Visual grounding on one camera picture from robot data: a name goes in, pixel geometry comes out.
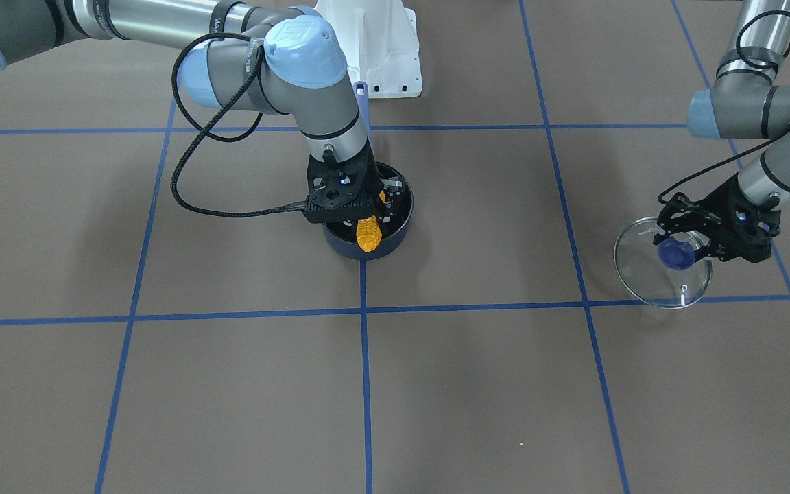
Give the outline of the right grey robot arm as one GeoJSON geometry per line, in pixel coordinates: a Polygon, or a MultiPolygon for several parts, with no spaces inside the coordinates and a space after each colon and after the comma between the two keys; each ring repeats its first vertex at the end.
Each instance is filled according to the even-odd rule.
{"type": "Polygon", "coordinates": [[[0,70],[83,38],[178,48],[171,90],[197,129],[171,178],[184,209],[215,217],[257,217],[191,205],[178,181],[229,110],[291,115],[310,150],[307,199],[267,214],[301,211],[311,223],[370,227],[392,215],[347,60],[333,26],[316,9],[282,10],[241,1],[0,1],[0,70]]]}

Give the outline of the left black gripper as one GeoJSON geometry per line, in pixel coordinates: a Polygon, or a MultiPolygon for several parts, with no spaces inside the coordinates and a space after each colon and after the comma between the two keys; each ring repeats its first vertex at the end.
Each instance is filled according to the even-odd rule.
{"type": "Polygon", "coordinates": [[[652,243],[661,244],[676,234],[686,233],[693,260],[684,262],[684,269],[713,259],[727,262],[736,257],[760,263],[771,257],[772,239],[780,234],[778,206],[778,193],[762,197],[759,205],[753,203],[743,193],[735,174],[700,200],[700,205],[683,193],[665,200],[656,216],[658,233],[652,243]],[[709,223],[709,213],[720,221],[709,223]]]}

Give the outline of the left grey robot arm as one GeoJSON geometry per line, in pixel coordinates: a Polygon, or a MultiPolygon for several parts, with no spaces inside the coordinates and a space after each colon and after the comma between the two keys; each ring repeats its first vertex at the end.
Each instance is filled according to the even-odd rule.
{"type": "Polygon", "coordinates": [[[694,94],[689,132],[758,139],[756,158],[704,199],[662,193],[658,257],[683,271],[704,257],[750,263],[771,256],[790,204],[790,85],[775,84],[790,52],[790,1],[745,1],[715,83],[694,94]]]}

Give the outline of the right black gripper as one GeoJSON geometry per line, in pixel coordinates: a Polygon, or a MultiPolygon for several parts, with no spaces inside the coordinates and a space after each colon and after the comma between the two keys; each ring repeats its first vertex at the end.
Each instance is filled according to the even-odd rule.
{"type": "Polygon", "coordinates": [[[322,158],[310,156],[307,165],[308,193],[304,218],[310,223],[333,223],[375,215],[373,195],[381,188],[372,149],[338,161],[333,151],[322,158]]]}

